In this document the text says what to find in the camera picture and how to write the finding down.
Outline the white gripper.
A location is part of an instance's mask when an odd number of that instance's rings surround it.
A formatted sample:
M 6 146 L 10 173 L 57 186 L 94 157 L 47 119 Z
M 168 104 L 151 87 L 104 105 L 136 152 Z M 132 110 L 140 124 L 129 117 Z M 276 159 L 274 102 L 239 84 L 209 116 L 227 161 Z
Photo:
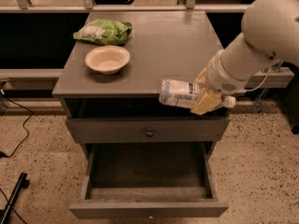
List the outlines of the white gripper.
M 207 84 L 209 89 L 203 92 L 191 109 L 193 114 L 204 115 L 212 111 L 221 104 L 221 94 L 234 94 L 247 84 L 246 80 L 236 79 L 224 69 L 221 61 L 223 52 L 223 49 L 218 51 L 208 62 L 206 69 L 204 68 L 194 81 L 199 85 Z

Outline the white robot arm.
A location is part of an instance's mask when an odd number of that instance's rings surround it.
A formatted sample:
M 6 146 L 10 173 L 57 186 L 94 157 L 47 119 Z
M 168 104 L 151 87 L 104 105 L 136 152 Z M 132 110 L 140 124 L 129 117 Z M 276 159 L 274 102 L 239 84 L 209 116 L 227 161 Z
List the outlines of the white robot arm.
M 196 78 L 205 88 L 191 112 L 203 115 L 216 109 L 223 96 L 280 61 L 299 62 L 299 0 L 255 0 L 244 12 L 241 33 Z

